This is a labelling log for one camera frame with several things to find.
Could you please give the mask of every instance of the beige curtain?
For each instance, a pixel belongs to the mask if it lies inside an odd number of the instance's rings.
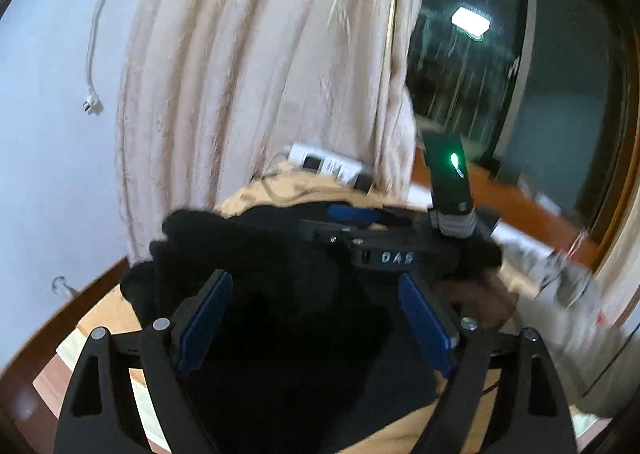
[[[600,266],[596,279],[603,287],[602,311],[615,322],[640,287],[640,178],[616,241]]]
[[[213,207],[286,145],[361,160],[401,195],[421,0],[141,0],[118,105],[130,260],[173,209]]]

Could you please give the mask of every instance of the glass window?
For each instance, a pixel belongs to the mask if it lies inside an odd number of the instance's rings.
[[[475,36],[452,23],[465,8],[489,21]],[[407,86],[418,126],[463,137],[468,158],[489,149],[506,112],[522,48],[526,0],[422,0]]]

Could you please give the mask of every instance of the wooden trim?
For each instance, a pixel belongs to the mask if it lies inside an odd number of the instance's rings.
[[[121,259],[57,312],[13,358],[0,375],[0,410],[38,454],[53,452],[58,420],[33,387],[33,381],[56,355],[56,348],[80,319],[129,271]],[[10,425],[0,428],[9,434]]]
[[[0,452],[6,454],[36,454],[27,443],[4,408],[0,407]]]
[[[583,215],[585,224],[591,228],[590,237],[596,243],[602,242],[611,223],[610,217],[607,217],[602,209],[607,193],[615,192],[611,183],[615,178],[616,163],[627,122],[627,80],[620,80],[620,77],[628,75],[622,37],[620,26],[617,26],[609,44],[610,69],[606,108],[596,149],[575,205],[577,212]]]
[[[610,187],[596,220],[596,224],[601,218],[609,221],[607,231],[598,247],[598,264],[610,252],[618,232],[624,224],[626,212],[632,202],[632,194],[635,190],[640,166],[640,41],[633,28],[627,31],[625,39],[628,47],[633,49],[632,52],[629,51],[627,59],[626,121]]]

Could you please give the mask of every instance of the black sensor device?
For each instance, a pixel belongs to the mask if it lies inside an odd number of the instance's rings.
[[[469,214],[474,203],[460,137],[452,132],[424,132],[422,138],[433,208],[447,215]]]

